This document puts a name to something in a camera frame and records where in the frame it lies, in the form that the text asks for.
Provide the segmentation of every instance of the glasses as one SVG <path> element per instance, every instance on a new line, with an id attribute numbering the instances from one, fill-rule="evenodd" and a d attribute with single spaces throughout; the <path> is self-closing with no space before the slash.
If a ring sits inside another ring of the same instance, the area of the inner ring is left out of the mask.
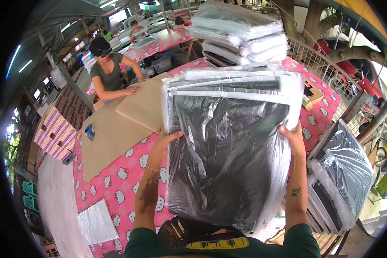
<path id="1" fill-rule="evenodd" d="M 101 53 L 100 57 L 105 57 L 107 54 L 109 54 L 112 51 L 112 48 L 108 49 L 98 49 L 98 51 Z"/>

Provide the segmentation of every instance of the wrist tattoo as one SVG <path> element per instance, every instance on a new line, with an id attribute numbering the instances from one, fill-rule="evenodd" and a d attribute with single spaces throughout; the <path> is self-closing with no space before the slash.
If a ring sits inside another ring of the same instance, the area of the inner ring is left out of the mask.
<path id="1" fill-rule="evenodd" d="M 153 173 L 148 179 L 145 187 L 142 189 L 139 200 L 143 201 L 144 207 L 152 207 L 156 206 L 156 202 L 158 201 L 159 169 L 153 169 L 151 167 L 147 168 L 150 168 Z"/>
<path id="2" fill-rule="evenodd" d="M 298 189 L 292 189 L 291 190 L 291 197 L 296 197 L 297 194 L 301 191 L 301 188 Z"/>

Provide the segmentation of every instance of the teal plastic chair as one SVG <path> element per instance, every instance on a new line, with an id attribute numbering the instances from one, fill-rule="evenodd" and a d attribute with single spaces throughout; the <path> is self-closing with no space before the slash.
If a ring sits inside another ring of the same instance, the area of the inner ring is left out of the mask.
<path id="1" fill-rule="evenodd" d="M 22 185 L 23 192 L 37 198 L 37 194 L 34 193 L 33 191 L 33 185 L 36 185 L 36 184 L 33 183 L 31 180 L 29 180 L 29 182 L 23 181 L 23 185 Z"/>
<path id="2" fill-rule="evenodd" d="M 26 195 L 24 195 L 23 196 L 23 203 L 24 203 L 24 206 L 26 207 L 26 208 L 29 208 L 29 209 L 31 209 L 31 210 L 34 210 L 34 211 L 36 211 L 36 212 L 38 212 L 38 213 L 40 213 L 40 211 L 36 208 L 36 205 L 35 205 L 35 199 L 33 198 L 33 196 L 26 196 Z"/>

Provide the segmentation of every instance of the worker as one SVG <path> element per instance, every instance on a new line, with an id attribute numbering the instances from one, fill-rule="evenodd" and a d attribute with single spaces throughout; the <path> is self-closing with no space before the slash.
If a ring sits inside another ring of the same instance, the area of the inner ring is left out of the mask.
<path id="1" fill-rule="evenodd" d="M 308 206 L 307 157 L 301 123 L 298 122 L 293 132 L 284 126 L 279 127 L 279 132 L 289 140 L 292 152 L 286 194 L 286 225 L 283 245 L 265 244 L 258 239 L 246 237 L 233 227 L 222 229 L 220 226 L 178 216 L 171 221 L 165 221 L 159 234 L 165 232 L 162 235 L 166 237 L 159 238 L 155 230 L 154 217 L 158 199 L 160 166 L 166 156 L 168 144 L 183 135 L 181 131 L 170 135 L 165 135 L 161 131 L 150 151 L 145 172 L 136 192 L 133 227 L 123 257 L 319 258 L 320 249 L 312 236 L 306 214 Z M 190 235 L 189 232 L 192 231 L 197 234 Z"/>
<path id="2" fill-rule="evenodd" d="M 80 53 L 77 55 L 77 60 L 79 61 L 80 66 L 83 66 L 82 58 L 86 55 L 86 50 L 84 48 L 80 49 Z"/>
<path id="3" fill-rule="evenodd" d="M 106 41 L 109 41 L 109 40 L 111 40 L 112 38 L 113 38 L 113 36 L 112 36 L 112 33 L 109 31 L 107 31 L 107 30 L 104 30 L 103 31 L 103 34 L 105 34 L 104 36 L 103 36 L 103 38 L 106 40 Z"/>
<path id="4" fill-rule="evenodd" d="M 135 41 L 135 36 L 133 35 L 135 32 L 140 31 L 144 29 L 144 27 L 139 26 L 139 23 L 137 20 L 133 20 L 130 22 L 130 26 L 132 26 L 132 31 L 130 32 L 130 42 L 134 43 Z"/>
<path id="5" fill-rule="evenodd" d="M 93 54 L 93 58 L 97 61 L 90 70 L 90 77 L 92 78 L 96 93 L 105 103 L 120 96 L 136 94 L 141 89 L 140 87 L 128 87 L 125 89 L 120 79 L 119 63 L 131 67 L 140 83 L 147 80 L 147 78 L 143 77 L 139 65 L 133 60 L 120 53 L 109 54 L 112 48 L 104 38 L 95 38 L 90 43 L 89 49 Z"/>

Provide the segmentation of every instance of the green t-shirt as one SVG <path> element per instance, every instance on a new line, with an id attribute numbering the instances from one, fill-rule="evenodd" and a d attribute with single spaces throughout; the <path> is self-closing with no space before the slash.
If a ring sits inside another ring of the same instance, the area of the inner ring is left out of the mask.
<path id="1" fill-rule="evenodd" d="M 105 90 L 118 90 L 122 85 L 119 63 L 122 61 L 123 55 L 120 53 L 111 53 L 109 57 L 115 64 L 114 70 L 110 74 L 105 74 L 99 63 L 96 62 L 90 70 L 90 78 L 100 76 L 103 86 L 105 86 Z"/>
<path id="2" fill-rule="evenodd" d="M 179 248 L 162 248 L 154 231 L 140 227 L 132 230 L 123 258 L 149 258 L 181 254 L 215 255 L 235 258 L 311 258 L 320 257 L 320 248 L 307 224 L 290 228 L 283 245 L 265 244 L 252 237 L 199 241 Z"/>
<path id="3" fill-rule="evenodd" d="M 106 40 L 106 41 L 109 41 L 111 40 L 113 37 L 112 37 L 112 33 L 111 32 L 108 32 L 108 34 L 104 35 L 103 38 Z"/>

